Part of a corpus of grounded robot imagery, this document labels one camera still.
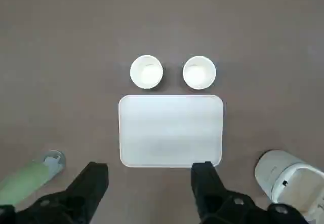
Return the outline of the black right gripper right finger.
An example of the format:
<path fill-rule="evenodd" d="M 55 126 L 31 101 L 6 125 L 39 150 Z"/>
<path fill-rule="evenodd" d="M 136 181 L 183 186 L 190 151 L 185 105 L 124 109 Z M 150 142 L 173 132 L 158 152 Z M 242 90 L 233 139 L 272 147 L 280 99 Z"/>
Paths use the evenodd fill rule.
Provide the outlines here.
<path fill-rule="evenodd" d="M 270 204 L 264 210 L 248 195 L 228 190 L 211 162 L 192 165 L 191 187 L 200 223 L 307 223 L 290 205 Z"/>

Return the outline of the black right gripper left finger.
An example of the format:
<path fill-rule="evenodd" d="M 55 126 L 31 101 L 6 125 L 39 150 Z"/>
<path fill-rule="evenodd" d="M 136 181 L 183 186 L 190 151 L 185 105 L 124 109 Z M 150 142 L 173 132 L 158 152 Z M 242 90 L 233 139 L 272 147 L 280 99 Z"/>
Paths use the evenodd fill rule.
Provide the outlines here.
<path fill-rule="evenodd" d="M 1 223 L 90 223 L 108 185 L 108 165 L 90 162 L 61 192 L 42 196 L 21 211 L 2 205 Z"/>

